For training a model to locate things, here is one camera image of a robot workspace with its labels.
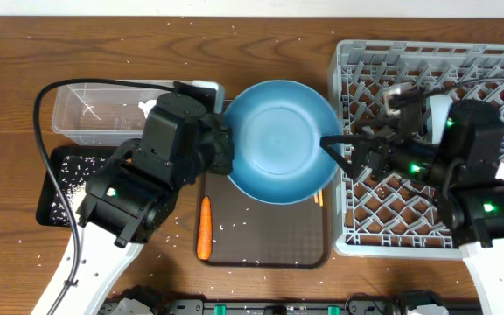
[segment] transparent plastic bin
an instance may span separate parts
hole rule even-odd
[[[130,80],[173,87],[173,80]],[[185,84],[216,88],[215,100],[225,97],[224,88],[214,82],[181,81]],[[80,145],[117,146],[131,138],[141,137],[145,126],[139,102],[156,100],[167,91],[123,87],[99,83],[71,84],[59,87],[53,108],[52,130],[70,137]]]
[[[355,133],[355,122],[379,115],[382,92],[390,85],[410,82],[430,90],[504,76],[504,45],[344,40],[328,75],[330,103],[348,135]],[[504,122],[504,82],[453,90],[449,96],[496,104]],[[504,139],[501,150],[504,162]],[[342,153],[349,156],[351,145],[342,145]],[[398,175],[377,183],[370,172],[366,169],[353,181],[339,170],[332,182],[333,247],[338,254],[461,259],[432,204],[401,187]],[[405,185],[432,194],[428,186]]]

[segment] plastic basket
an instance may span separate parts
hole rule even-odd
[[[392,84],[432,89],[495,76],[504,76],[504,45],[344,40],[332,58],[328,87],[344,134],[352,134],[356,121],[378,116],[382,92]],[[495,103],[504,121],[504,83],[451,91],[450,96]],[[351,154],[350,145],[342,149],[344,156]],[[339,170],[332,182],[333,245],[340,255],[461,258],[433,205],[402,188],[395,174],[381,183],[369,174],[366,169],[353,182]],[[432,194],[429,187],[406,185]]]

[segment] blue plate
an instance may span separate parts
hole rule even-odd
[[[341,135],[328,101],[304,84],[270,80],[238,95],[224,115],[233,129],[233,172],[243,193],[270,204],[305,200],[337,170],[320,137]]]

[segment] toy carrot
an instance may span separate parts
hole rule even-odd
[[[204,197],[201,201],[201,211],[199,213],[199,236],[198,236],[198,258],[207,260],[211,256],[213,239],[211,216],[211,200]]]

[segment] wooden table surface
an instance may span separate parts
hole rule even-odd
[[[232,98],[260,81],[290,79],[325,95],[326,70],[342,39],[504,43],[504,20],[0,17],[0,314],[30,313],[70,235],[34,219],[45,169],[32,133],[32,102],[43,86],[76,77],[202,79],[218,81]],[[41,111],[49,150],[71,143],[52,133],[54,97],[45,98]],[[462,262],[332,252],[315,270],[206,267],[192,245],[197,192],[196,185],[182,190],[174,213],[113,291],[146,284],[209,299],[345,300],[358,291],[384,296],[414,289],[477,297]]]

